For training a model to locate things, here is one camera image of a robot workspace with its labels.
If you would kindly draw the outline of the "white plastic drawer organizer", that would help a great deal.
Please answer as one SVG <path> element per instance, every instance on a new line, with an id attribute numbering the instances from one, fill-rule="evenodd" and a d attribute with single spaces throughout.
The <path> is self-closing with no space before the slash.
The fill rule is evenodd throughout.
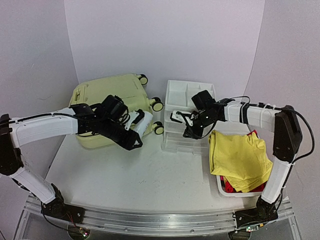
<path id="1" fill-rule="evenodd" d="M 189 115 L 196 111 L 192 97 L 199 92 L 207 90 L 214 98 L 215 87 L 211 83 L 168 80 L 165 104 L 164 104 L 164 136 L 162 150 L 172 153 L 191 153 L 194 155 L 206 156 L 209 151 L 209 144 L 206 139 L 193 139 L 183 137 L 183 133 L 192 121 L 181 114 Z"/>

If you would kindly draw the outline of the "pale green hard-shell suitcase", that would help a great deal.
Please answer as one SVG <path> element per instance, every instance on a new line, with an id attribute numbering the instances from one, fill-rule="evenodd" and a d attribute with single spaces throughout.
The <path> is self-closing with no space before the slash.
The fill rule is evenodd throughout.
<path id="1" fill-rule="evenodd" d="M 159 97 L 149 98 L 144 89 L 148 83 L 148 78 L 144 74 L 128 73 L 122 75 L 98 78 L 79 84 L 74 90 L 69 102 L 70 105 L 102 103 L 108 96 L 118 96 L 128 107 L 128 111 L 142 111 L 154 114 L 164 108 Z M 164 133 L 164 125 L 161 121 L 151 120 L 143 135 L 154 131 L 156 135 Z M 78 142 L 87 149 L 95 149 L 114 144 L 111 139 L 97 133 L 83 133 L 76 136 Z"/>

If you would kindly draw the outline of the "red garment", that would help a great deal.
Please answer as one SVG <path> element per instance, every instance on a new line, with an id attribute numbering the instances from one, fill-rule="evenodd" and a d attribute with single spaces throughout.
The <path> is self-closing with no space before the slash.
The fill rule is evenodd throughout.
<path id="1" fill-rule="evenodd" d="M 266 143 L 256 130 L 247 135 L 225 135 L 225 160 L 219 175 L 227 193 L 256 193 L 265 188 L 272 162 L 266 153 Z"/>

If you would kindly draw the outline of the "white small bottle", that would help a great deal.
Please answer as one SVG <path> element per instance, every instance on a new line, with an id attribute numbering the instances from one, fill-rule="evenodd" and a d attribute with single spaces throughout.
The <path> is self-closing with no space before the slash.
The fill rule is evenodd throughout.
<path id="1" fill-rule="evenodd" d="M 137 117 L 132 123 L 135 125 L 134 131 L 137 132 L 141 138 L 144 135 L 148 125 L 151 123 L 153 115 L 148 111 L 137 111 L 136 113 Z"/>

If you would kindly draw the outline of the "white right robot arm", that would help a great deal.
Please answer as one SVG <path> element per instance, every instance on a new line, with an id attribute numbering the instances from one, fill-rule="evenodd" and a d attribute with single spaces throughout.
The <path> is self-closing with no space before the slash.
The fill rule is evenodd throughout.
<path id="1" fill-rule="evenodd" d="M 218 121 L 252 125 L 274 134 L 271 179 L 268 180 L 251 214 L 257 222 L 262 222 L 276 213 L 275 204 L 282 197 L 293 165 L 300 158 L 311 155 L 315 149 L 315 137 L 309 123 L 291 105 L 277 107 L 261 102 L 236 102 L 233 98 L 225 98 L 221 101 L 210 100 L 202 105 L 202 109 L 196 111 L 177 111 L 172 116 L 184 121 L 185 138 L 203 138 L 204 128 L 215 127 Z M 303 135 L 299 120 L 304 122 L 311 137 L 310 151 L 300 158 L 297 154 Z"/>

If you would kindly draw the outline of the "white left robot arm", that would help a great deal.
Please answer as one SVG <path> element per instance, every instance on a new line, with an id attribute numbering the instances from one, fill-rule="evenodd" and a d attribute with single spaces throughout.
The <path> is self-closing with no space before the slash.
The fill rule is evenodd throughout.
<path id="1" fill-rule="evenodd" d="M 142 136 L 152 114 L 129 111 L 123 104 L 95 109 L 81 103 L 61 110 L 25 117 L 0 117 L 0 174 L 37 197 L 46 214 L 57 219 L 67 214 L 64 197 L 45 170 L 64 137 L 94 133 L 131 151 L 142 147 Z"/>

